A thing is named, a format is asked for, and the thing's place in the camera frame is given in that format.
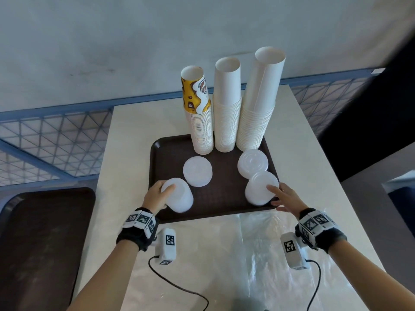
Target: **wire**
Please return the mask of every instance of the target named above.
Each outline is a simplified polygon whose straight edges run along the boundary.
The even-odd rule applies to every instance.
[[[307,311],[308,311],[310,309],[311,303],[313,302],[314,297],[315,297],[315,295],[316,295],[316,293],[318,291],[318,288],[320,287],[321,268],[320,268],[320,265],[316,261],[314,261],[314,260],[305,260],[305,261],[306,262],[314,262],[317,265],[317,267],[318,267],[318,283],[317,283],[317,287],[315,288],[315,292],[314,292],[313,296],[311,297],[311,300],[310,300],[310,302],[308,304],[308,307],[307,307]]]
[[[190,294],[194,294],[194,295],[197,295],[197,296],[199,296],[199,297],[202,297],[203,299],[205,299],[206,300],[206,302],[207,302],[207,304],[206,304],[206,307],[203,309],[203,311],[205,311],[206,309],[207,309],[207,307],[209,306],[209,300],[204,296],[204,295],[201,295],[201,294],[199,294],[199,293],[197,293],[197,292],[193,292],[193,291],[191,291],[191,290],[187,290],[187,289],[184,289],[184,288],[182,288],[182,287],[180,287],[180,286],[177,286],[176,284],[174,284],[174,283],[172,283],[171,281],[169,281],[166,277],[163,277],[163,276],[161,276],[158,272],[156,272],[155,271],[155,269],[153,269],[153,267],[151,266],[151,264],[150,264],[150,262],[151,262],[151,260],[152,259],[156,259],[156,258],[158,258],[159,256],[158,255],[156,255],[156,256],[153,256],[151,259],[149,259],[149,261],[148,261],[148,266],[149,266],[149,268],[158,276],[158,277],[160,277],[161,279],[163,279],[163,280],[165,280],[166,282],[168,282],[170,285],[172,285],[172,286],[174,286],[174,287],[176,287],[176,288],[178,288],[178,289],[180,289],[180,290],[183,290],[184,292],[188,292],[188,293],[190,293]]]

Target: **dark brown tray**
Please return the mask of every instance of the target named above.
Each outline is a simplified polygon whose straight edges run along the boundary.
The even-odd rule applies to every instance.
[[[0,309],[65,311],[94,208],[89,188],[22,193],[0,212]]]
[[[264,138],[259,149],[268,158],[268,171],[278,177]],[[239,174],[237,167],[241,154],[242,151],[235,146],[235,149],[231,152],[223,153],[215,148],[210,154],[204,155],[203,157],[212,164],[212,180],[204,187],[190,186],[194,197],[192,208],[184,213],[175,213],[169,208],[163,209],[157,215],[160,223],[274,208],[269,203],[264,206],[254,206],[246,200],[245,187],[248,180]],[[183,165],[186,160],[193,156],[198,156],[198,154],[193,149],[189,134],[161,138],[155,141],[150,153],[148,187],[151,187],[158,180],[168,180],[176,177],[184,179]]]

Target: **table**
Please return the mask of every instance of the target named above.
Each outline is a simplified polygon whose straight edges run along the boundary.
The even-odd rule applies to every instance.
[[[182,99],[115,107],[75,294],[110,254],[127,215],[141,205],[154,141],[188,133]],[[349,241],[383,268],[288,85],[279,87],[265,139],[280,180],[310,207],[326,211]],[[270,310],[305,309],[318,270],[290,270],[279,241],[295,224],[292,215],[276,211],[167,224],[177,233],[178,258],[158,270],[182,287],[205,293],[211,300],[208,310],[242,310],[238,303],[245,308],[256,303],[258,310],[264,305]],[[138,255],[122,310],[137,310],[138,304],[141,311],[203,309],[204,300],[151,273],[147,261],[153,251]],[[366,310],[328,255],[308,253],[323,270],[311,309]]]

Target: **plastic sheet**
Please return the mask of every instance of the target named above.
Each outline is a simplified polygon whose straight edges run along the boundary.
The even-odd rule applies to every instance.
[[[175,284],[205,295],[208,310],[305,310],[318,269],[290,269],[280,242],[296,222],[290,214],[261,211],[165,224],[176,230],[177,259],[155,268]],[[322,267],[320,288],[354,291],[328,255],[308,253]],[[151,272],[147,262],[153,255],[153,248],[138,255],[122,310],[203,310],[205,300]],[[325,310],[318,294],[310,310]]]

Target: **wrist strap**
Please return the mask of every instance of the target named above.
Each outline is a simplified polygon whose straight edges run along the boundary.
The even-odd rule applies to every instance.
[[[347,240],[339,226],[325,213],[308,208],[300,212],[300,220],[295,226],[295,234],[312,249],[323,249],[328,253],[332,244]]]
[[[120,240],[130,240],[136,243],[140,251],[147,248],[154,241],[158,227],[158,220],[151,211],[140,207],[133,211],[122,225],[122,230],[117,237]]]

